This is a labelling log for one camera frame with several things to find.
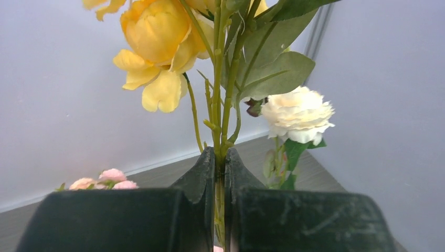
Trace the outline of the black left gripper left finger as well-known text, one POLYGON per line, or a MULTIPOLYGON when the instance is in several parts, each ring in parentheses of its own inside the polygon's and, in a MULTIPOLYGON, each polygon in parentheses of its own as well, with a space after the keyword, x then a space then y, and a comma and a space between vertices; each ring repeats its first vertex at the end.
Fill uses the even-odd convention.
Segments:
POLYGON ((215 155, 165 188, 49 194, 17 251, 212 251, 215 155))

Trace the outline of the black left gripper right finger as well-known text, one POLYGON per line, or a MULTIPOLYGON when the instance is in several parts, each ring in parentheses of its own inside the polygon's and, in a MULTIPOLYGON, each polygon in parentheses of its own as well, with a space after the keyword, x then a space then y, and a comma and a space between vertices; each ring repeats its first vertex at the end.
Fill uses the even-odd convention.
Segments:
POLYGON ((267 189, 236 149, 225 160, 227 251, 395 251, 368 196, 267 189))

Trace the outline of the white rose stem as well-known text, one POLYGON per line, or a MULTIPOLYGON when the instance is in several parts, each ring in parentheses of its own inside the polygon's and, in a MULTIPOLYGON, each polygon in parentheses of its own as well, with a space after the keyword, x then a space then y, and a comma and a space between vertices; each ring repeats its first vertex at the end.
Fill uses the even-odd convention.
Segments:
POLYGON ((263 163, 267 188, 294 190, 303 152, 326 146, 323 134, 335 126, 330 122, 335 114, 333 105, 308 87, 243 101, 250 116, 267 121, 268 137, 274 141, 274 148, 266 153, 263 163))

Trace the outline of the artificial flower bouquet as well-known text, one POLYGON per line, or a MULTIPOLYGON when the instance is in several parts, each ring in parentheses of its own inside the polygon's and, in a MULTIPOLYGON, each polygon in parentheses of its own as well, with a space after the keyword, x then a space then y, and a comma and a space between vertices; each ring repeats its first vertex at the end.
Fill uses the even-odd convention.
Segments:
POLYGON ((83 177, 74 181, 71 185, 61 184, 56 192, 77 191, 77 190, 126 190, 137 189, 136 182, 131 181, 118 169, 108 169, 102 171, 98 178, 83 177))

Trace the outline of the yellow rose stem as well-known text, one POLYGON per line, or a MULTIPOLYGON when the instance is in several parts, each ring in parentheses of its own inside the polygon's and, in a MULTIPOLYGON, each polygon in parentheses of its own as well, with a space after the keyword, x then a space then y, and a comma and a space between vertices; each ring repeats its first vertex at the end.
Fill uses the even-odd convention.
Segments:
POLYGON ((197 59, 209 59, 205 77, 208 119, 216 158, 215 231, 229 250, 228 222, 222 201, 226 159, 241 128, 240 103, 256 105, 303 84, 315 63, 290 51, 319 8, 329 1, 83 1, 103 21, 120 14, 129 45, 113 58, 126 72, 124 90, 142 88, 149 112, 173 112, 192 94, 187 72, 197 59))

